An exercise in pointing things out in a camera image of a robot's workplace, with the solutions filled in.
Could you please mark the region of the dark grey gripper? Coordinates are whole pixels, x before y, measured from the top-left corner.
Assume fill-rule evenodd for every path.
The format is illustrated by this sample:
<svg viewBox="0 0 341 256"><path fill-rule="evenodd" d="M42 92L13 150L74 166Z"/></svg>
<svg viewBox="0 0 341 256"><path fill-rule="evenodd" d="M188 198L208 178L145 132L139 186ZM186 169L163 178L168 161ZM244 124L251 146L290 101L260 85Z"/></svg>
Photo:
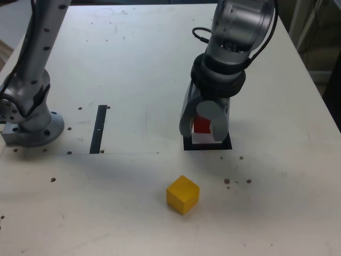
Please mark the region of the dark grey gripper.
<svg viewBox="0 0 341 256"><path fill-rule="evenodd" d="M191 135L197 114L210 121L210 132L215 141L225 140L229 132L230 99L219 98L211 92L200 92L191 81L184 97L179 123L183 137Z"/></svg>

